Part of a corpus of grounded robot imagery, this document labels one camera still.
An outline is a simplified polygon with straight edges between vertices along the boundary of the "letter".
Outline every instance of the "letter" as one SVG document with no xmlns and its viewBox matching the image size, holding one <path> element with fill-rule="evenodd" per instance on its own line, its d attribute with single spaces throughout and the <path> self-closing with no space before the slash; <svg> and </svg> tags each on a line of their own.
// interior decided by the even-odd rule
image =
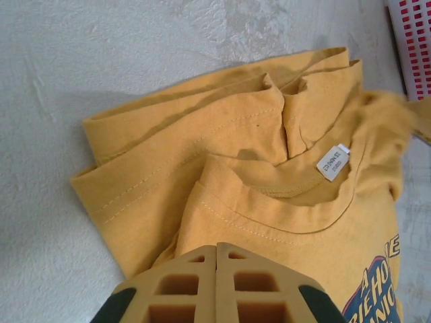
<svg viewBox="0 0 431 323">
<path fill-rule="evenodd" d="M 361 298 L 364 294 L 365 288 L 368 288 L 368 270 L 367 268 L 364 269 L 364 273 L 362 274 L 362 290 L 361 290 Z"/>
<path fill-rule="evenodd" d="M 376 309 L 376 319 L 377 323 L 384 322 L 386 323 L 386 313 L 385 313 L 385 307 L 383 306 L 383 301 L 380 303 L 382 305 L 382 310 L 380 308 Z"/>
<path fill-rule="evenodd" d="M 364 304 L 359 304 L 359 323 L 364 323 L 364 310 L 362 309 L 362 306 Z"/>
<path fill-rule="evenodd" d="M 385 244 L 385 256 L 389 259 L 389 242 Z"/>
<path fill-rule="evenodd" d="M 380 269 L 381 269 L 382 283 L 386 283 L 389 278 L 389 269 L 388 269 L 388 263 L 386 262 L 386 259 L 383 259 L 382 266 Z"/>
<path fill-rule="evenodd" d="M 352 318 L 350 319 L 349 323 L 358 323 L 358 314 L 353 314 Z"/>
<path fill-rule="evenodd" d="M 370 297 L 368 296 L 369 293 L 370 293 L 370 291 L 368 290 L 368 292 L 364 298 L 364 316 L 365 317 L 370 313 L 370 310 L 372 309 L 372 306 L 368 305 L 368 302 L 370 301 Z"/>
<path fill-rule="evenodd" d="M 389 258 L 399 255 L 399 234 L 389 242 Z"/>
<path fill-rule="evenodd" d="M 385 304 L 386 315 L 389 315 L 391 313 L 391 309 L 389 308 L 389 305 L 388 305 L 387 295 L 383 295 L 383 303 Z"/>
<path fill-rule="evenodd" d="M 380 267 L 377 267 L 376 275 L 371 278 L 372 302 L 377 304 L 377 297 L 382 293 L 382 278 L 380 275 Z"/>
<path fill-rule="evenodd" d="M 395 293 L 393 292 L 392 284 L 391 286 L 389 286 L 389 289 L 388 289 L 388 302 L 390 306 L 395 305 Z"/>
</svg>

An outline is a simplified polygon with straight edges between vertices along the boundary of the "printed graphic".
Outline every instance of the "printed graphic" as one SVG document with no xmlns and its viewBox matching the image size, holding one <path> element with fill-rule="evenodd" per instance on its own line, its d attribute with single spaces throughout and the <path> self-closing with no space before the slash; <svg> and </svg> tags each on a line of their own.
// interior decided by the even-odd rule
<svg viewBox="0 0 431 323">
<path fill-rule="evenodd" d="M 385 244 L 385 256 L 377 256 L 362 274 L 362 282 L 344 307 L 349 323 L 400 323 L 387 259 L 399 255 L 399 236 Z"/>
</svg>

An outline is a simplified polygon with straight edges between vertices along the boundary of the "fabric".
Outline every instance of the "fabric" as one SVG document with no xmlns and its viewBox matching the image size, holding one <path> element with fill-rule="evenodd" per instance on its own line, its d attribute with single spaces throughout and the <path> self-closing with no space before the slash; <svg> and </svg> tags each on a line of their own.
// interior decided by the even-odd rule
<svg viewBox="0 0 431 323">
<path fill-rule="evenodd" d="M 316 279 L 351 322 L 400 322 L 394 201 L 428 103 L 364 92 L 345 48 L 268 59 L 85 120 L 97 165 L 72 185 L 127 277 L 229 242 Z M 340 143 L 329 182 L 316 164 Z"/>
</svg>

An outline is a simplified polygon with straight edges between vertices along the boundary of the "clothing label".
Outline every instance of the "clothing label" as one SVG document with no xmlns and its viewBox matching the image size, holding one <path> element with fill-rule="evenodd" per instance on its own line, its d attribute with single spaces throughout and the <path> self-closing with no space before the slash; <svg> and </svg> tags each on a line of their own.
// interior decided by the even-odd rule
<svg viewBox="0 0 431 323">
<path fill-rule="evenodd" d="M 319 172 L 332 182 L 349 161 L 349 154 L 347 151 L 350 152 L 349 149 L 344 146 L 343 149 L 338 146 L 332 147 L 320 162 L 317 163 Z"/>
</svg>

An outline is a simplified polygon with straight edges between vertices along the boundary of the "plastic grid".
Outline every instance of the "plastic grid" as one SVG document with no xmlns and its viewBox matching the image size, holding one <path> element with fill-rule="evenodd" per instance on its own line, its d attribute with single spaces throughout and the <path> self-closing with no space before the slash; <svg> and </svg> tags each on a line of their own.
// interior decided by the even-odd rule
<svg viewBox="0 0 431 323">
<path fill-rule="evenodd" d="M 407 95 L 431 96 L 431 0 L 389 0 Z"/>
</svg>

